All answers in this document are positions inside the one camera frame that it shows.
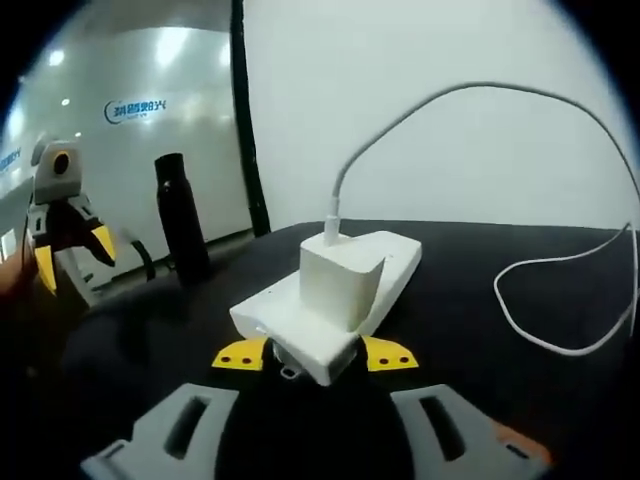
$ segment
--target black tablecloth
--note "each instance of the black tablecloth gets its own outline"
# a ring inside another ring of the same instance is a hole
[[[169,276],[93,309],[70,337],[63,364],[80,423],[101,432],[84,439],[86,453],[126,436],[135,418],[179,385],[202,383],[215,353],[240,338],[229,308],[294,271],[300,242],[321,228],[301,224],[256,239],[195,288],[182,289]],[[450,385],[552,452],[610,391],[628,326],[592,355],[558,356],[509,327],[493,280],[511,263],[580,253],[615,231],[406,221],[344,221],[342,230],[388,230],[422,242],[422,261],[376,336],[408,347],[426,382]],[[501,290],[525,330],[561,346],[585,346],[630,304],[631,255],[627,234],[583,259],[516,269]]]

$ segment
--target white backdrop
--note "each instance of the white backdrop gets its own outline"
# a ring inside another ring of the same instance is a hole
[[[245,2],[257,161],[272,228],[322,219],[336,172],[422,98],[472,80],[583,102],[630,160],[621,99],[588,42],[540,0]],[[552,100],[466,91],[356,164],[346,217],[620,228],[640,208],[599,127]]]

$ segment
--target cable connector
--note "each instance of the cable connector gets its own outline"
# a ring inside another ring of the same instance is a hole
[[[340,234],[340,217],[338,209],[340,208],[340,199],[331,197],[329,205],[329,214],[324,220],[324,244],[327,246],[334,245]]]

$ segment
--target white cable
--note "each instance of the white cable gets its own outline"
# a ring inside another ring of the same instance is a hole
[[[553,92],[547,92],[545,90],[541,90],[541,89],[534,88],[534,87],[527,87],[527,86],[516,85],[516,84],[512,84],[512,83],[502,83],[502,82],[492,82],[492,81],[466,82],[466,83],[460,83],[460,84],[457,84],[457,85],[453,85],[451,87],[447,87],[447,88],[445,88],[443,90],[435,92],[434,94],[429,95],[427,98],[425,98],[421,102],[415,104],[410,109],[408,109],[404,113],[402,113],[395,120],[393,120],[391,123],[389,123],[387,126],[385,126],[378,133],[376,133],[373,137],[371,137],[358,150],[356,150],[356,152],[353,155],[351,155],[351,157],[349,157],[347,159],[347,161],[344,163],[344,165],[342,165],[342,168],[340,168],[340,171],[338,172],[338,175],[336,176],[336,180],[335,180],[335,183],[333,185],[333,190],[331,192],[331,201],[330,201],[330,204],[329,204],[329,213],[327,214],[327,217],[326,217],[325,223],[324,223],[324,241],[325,241],[325,244],[327,244],[327,245],[334,244],[335,241],[337,240],[339,234],[340,234],[340,191],[342,190],[342,184],[344,183],[344,179],[347,176],[347,173],[349,172],[349,169],[351,169],[353,164],[367,150],[369,150],[369,148],[371,148],[379,140],[381,140],[387,133],[389,133],[391,130],[396,128],[398,125],[400,125],[407,118],[412,116],[418,110],[422,109],[422,107],[428,105],[429,103],[433,102],[434,100],[437,100],[438,98],[444,97],[444,96],[449,95],[451,93],[459,92],[459,91],[467,90],[467,89],[472,89],[472,88],[496,88],[496,89],[500,89],[500,90],[512,90],[512,91],[517,91],[517,92],[529,93],[529,94],[538,95],[538,96],[541,96],[541,97],[546,97],[546,98],[550,98],[550,99],[553,99],[553,100],[557,100],[557,101],[559,101],[561,103],[564,103],[564,104],[570,105],[570,106],[572,106],[574,108],[577,108],[578,110],[582,111],[583,113],[586,113],[594,122],[596,122],[600,126],[600,128],[602,128],[602,130],[604,130],[604,133],[607,135],[609,140],[611,140],[611,142],[613,143],[613,146],[615,147],[616,151],[618,152],[618,155],[620,155],[620,158],[624,162],[624,165],[625,165],[625,167],[627,169],[627,173],[629,173],[629,176],[630,176],[631,181],[633,183],[633,187],[635,188],[636,195],[638,197],[638,201],[640,202],[640,187],[638,186],[638,184],[635,181],[635,177],[633,175],[633,170],[631,168],[631,165],[629,164],[629,161],[627,160],[627,157],[625,156],[624,152],[622,151],[622,148],[618,144],[617,140],[615,139],[615,137],[613,136],[613,134],[611,133],[609,128],[605,125],[605,123],[602,120],[600,120],[600,118],[595,113],[593,113],[591,110],[589,110],[589,108],[587,108],[586,106],[582,105],[580,102],[578,102],[576,100],[572,100],[572,99],[570,99],[568,97],[565,97],[563,95],[559,95],[559,94],[556,94],[556,93],[553,93]],[[590,255],[590,254],[592,254],[594,252],[597,252],[601,248],[604,248],[609,243],[614,241],[627,228],[629,228],[629,225],[632,226],[631,238],[632,238],[632,242],[633,242],[633,275],[634,276],[633,276],[633,300],[632,300],[633,303],[631,305],[631,312],[632,312],[632,316],[631,316],[631,335],[633,335],[633,330],[634,330],[634,327],[635,327],[636,304],[638,302],[638,245],[637,245],[638,241],[637,241],[637,238],[636,238],[636,229],[635,229],[635,227],[633,227],[633,225],[631,223],[627,223],[627,225],[625,225],[624,228],[622,230],[620,230],[620,232],[618,232],[618,234],[615,237],[613,237],[611,240],[608,240],[603,245],[601,245],[599,247],[596,247],[596,248],[594,248],[592,250],[589,250],[588,252],[584,252],[584,253],[581,253],[581,254],[578,254],[578,255],[573,255],[571,257],[525,260],[523,262],[514,263],[513,265],[510,265],[509,267],[504,269],[502,272],[500,272],[498,274],[498,276],[495,278],[494,282],[493,282],[493,288],[494,288],[494,291],[495,291],[496,296],[498,298],[498,302],[500,303],[500,306],[502,307],[502,311],[504,312],[505,317],[507,318],[507,321],[513,327],[513,329],[519,335],[521,335],[524,338],[526,338],[527,340],[535,343],[536,345],[539,345],[539,346],[541,346],[543,348],[546,348],[546,349],[551,350],[553,352],[559,353],[561,355],[568,355],[568,356],[588,355],[589,353],[594,352],[595,350],[600,348],[611,337],[613,337],[613,335],[620,329],[620,327],[624,323],[624,320],[627,317],[629,309],[625,310],[625,312],[620,317],[620,319],[616,322],[616,324],[613,326],[613,328],[604,337],[602,337],[600,340],[598,340],[593,345],[590,345],[590,346],[585,347],[585,348],[579,348],[579,349],[562,348],[562,347],[558,347],[556,345],[552,345],[552,344],[550,344],[548,342],[545,342],[544,340],[541,340],[541,339],[539,339],[537,337],[534,337],[533,335],[531,335],[531,334],[525,332],[524,330],[522,330],[513,321],[513,318],[511,318],[511,315],[509,314],[509,310],[507,309],[507,306],[505,305],[504,300],[502,299],[502,296],[500,295],[500,290],[498,289],[498,281],[500,280],[500,278],[502,278],[502,276],[504,276],[504,274],[506,274],[507,272],[509,272],[509,271],[513,270],[514,268],[516,268],[518,266],[521,266],[521,265],[529,265],[529,264],[534,264],[534,263],[561,262],[561,261],[566,261],[566,260],[572,260],[572,259],[576,259],[576,258],[586,257],[587,255]]]
[[[444,97],[446,95],[449,95],[451,93],[460,92],[462,90],[474,89],[474,88],[495,88],[495,89],[498,89],[498,90],[512,90],[512,91],[516,91],[516,92],[523,92],[523,93],[529,93],[529,94],[532,94],[532,95],[538,95],[540,97],[546,97],[546,98],[549,98],[549,99],[552,99],[552,100],[559,101],[559,102],[564,103],[566,105],[570,105],[570,106],[572,106],[574,108],[577,108],[578,110],[582,111],[583,113],[586,113],[594,122],[596,122],[600,126],[600,128],[602,128],[602,130],[604,130],[604,133],[607,135],[607,137],[609,137],[609,140],[611,140],[611,142],[613,143],[613,146],[615,147],[616,151],[618,152],[618,155],[620,155],[620,157],[622,158],[622,161],[625,164],[627,172],[631,176],[631,179],[633,181],[633,186],[634,186],[634,188],[636,190],[636,194],[638,195],[638,200],[640,201],[640,187],[638,187],[638,184],[635,181],[635,177],[633,176],[633,170],[631,169],[631,165],[629,164],[629,162],[627,160],[627,157],[625,156],[624,152],[622,151],[622,148],[620,147],[620,145],[618,144],[618,142],[614,138],[613,134],[609,131],[609,128],[589,108],[587,108],[586,106],[582,105],[580,102],[578,102],[576,100],[572,100],[572,99],[570,99],[568,97],[565,97],[563,95],[559,95],[557,93],[548,92],[546,90],[541,90],[539,88],[527,87],[527,86],[524,86],[524,85],[516,85],[516,84],[513,84],[513,83],[492,82],[492,81],[465,82],[465,83],[459,83],[459,84],[453,85],[451,87],[447,87],[447,88],[444,88],[442,90],[439,90],[439,91],[433,93],[432,95],[429,95],[428,97],[426,97],[422,101],[418,102],[417,104],[413,105],[411,108],[409,108],[408,110],[403,112],[400,116],[398,116],[391,123],[389,123],[387,126],[385,126],[382,130],[377,132],[373,137],[371,137],[367,142],[365,142],[360,148],[358,148],[358,150],[356,150],[353,153],[353,155],[351,155],[351,157],[349,157],[347,159],[347,161],[344,163],[344,165],[342,165],[342,167],[338,171],[338,175],[336,175],[336,180],[335,180],[335,183],[333,185],[333,190],[331,192],[331,201],[330,201],[330,204],[329,204],[329,213],[328,213],[328,215],[326,217],[325,224],[324,224],[324,228],[325,228],[325,230],[324,230],[325,243],[327,245],[333,244],[336,241],[336,239],[338,238],[339,229],[340,229],[340,213],[339,213],[340,191],[342,190],[342,184],[344,183],[344,179],[347,176],[347,173],[349,172],[349,170],[351,169],[353,164],[367,150],[369,150],[372,146],[374,146],[376,143],[378,143],[378,141],[380,141],[385,135],[387,135],[387,133],[389,133],[391,130],[396,128],[398,125],[400,125],[407,118],[412,116],[414,113],[416,113],[417,111],[422,109],[422,107],[425,107],[426,105],[430,104],[431,102],[433,102],[433,101],[435,101],[435,100],[437,100],[439,98],[442,98],[442,97]]]
[[[571,255],[568,257],[556,257],[556,258],[539,258],[539,259],[534,259],[534,260],[523,260],[521,262],[516,262],[512,265],[509,265],[507,268],[505,268],[504,270],[502,270],[494,279],[493,281],[493,291],[496,294],[496,297],[498,298],[498,303],[500,303],[500,308],[502,308],[502,312],[504,313],[505,318],[507,319],[507,322],[509,322],[509,325],[511,325],[511,327],[516,331],[516,333],[518,335],[520,335],[521,337],[529,340],[531,343],[535,343],[536,345],[545,348],[547,350],[550,350],[552,352],[558,353],[560,355],[565,355],[568,357],[581,357],[584,355],[589,355],[592,352],[595,352],[597,349],[599,349],[600,347],[602,347],[605,343],[607,343],[609,341],[609,339],[611,339],[616,332],[620,329],[620,327],[622,327],[622,325],[624,324],[625,320],[627,319],[627,316],[629,315],[629,309],[631,309],[631,318],[632,318],[632,323],[631,323],[631,333],[633,334],[633,323],[635,319],[635,314],[636,314],[636,303],[638,301],[638,241],[636,238],[636,231],[635,229],[632,229],[631,232],[631,238],[632,238],[632,244],[633,244],[633,261],[634,261],[634,265],[633,265],[633,271],[634,271],[634,276],[633,276],[633,301],[632,304],[630,305],[630,307],[628,307],[620,316],[620,318],[618,319],[618,321],[616,322],[616,324],[613,326],[613,328],[611,328],[611,330],[609,330],[609,332],[607,332],[600,340],[598,340],[597,342],[593,343],[592,345],[589,345],[588,347],[584,347],[584,348],[563,348],[563,347],[559,347],[557,345],[553,345],[552,343],[549,342],[545,342],[544,340],[535,337],[533,335],[531,335],[530,333],[526,332],[525,330],[523,330],[522,328],[520,328],[520,326],[518,326],[518,324],[513,320],[513,317],[511,317],[511,314],[509,313],[509,309],[507,308],[507,305],[504,302],[504,299],[502,298],[502,295],[500,294],[500,290],[498,288],[498,282],[500,281],[500,279],[506,275],[508,272],[510,272],[511,270],[521,267],[523,265],[534,265],[537,263],[555,263],[555,262],[566,262],[568,260],[575,260],[578,258],[582,258],[582,257],[586,257],[588,255],[591,255],[592,253],[596,253],[600,250],[602,250],[603,248],[607,247],[610,243],[613,243],[615,240],[618,239],[618,237],[620,235],[622,235],[631,225],[631,223],[627,223],[622,230],[620,230],[614,237],[610,238],[609,240],[607,240],[605,243],[603,243],[602,245],[592,248],[591,250],[588,250],[586,252],[583,253],[579,253],[577,255]]]

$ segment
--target black water bottle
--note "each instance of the black water bottle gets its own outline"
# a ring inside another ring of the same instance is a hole
[[[209,276],[209,255],[202,236],[191,185],[181,153],[155,162],[158,211],[169,252],[182,285],[194,285]]]

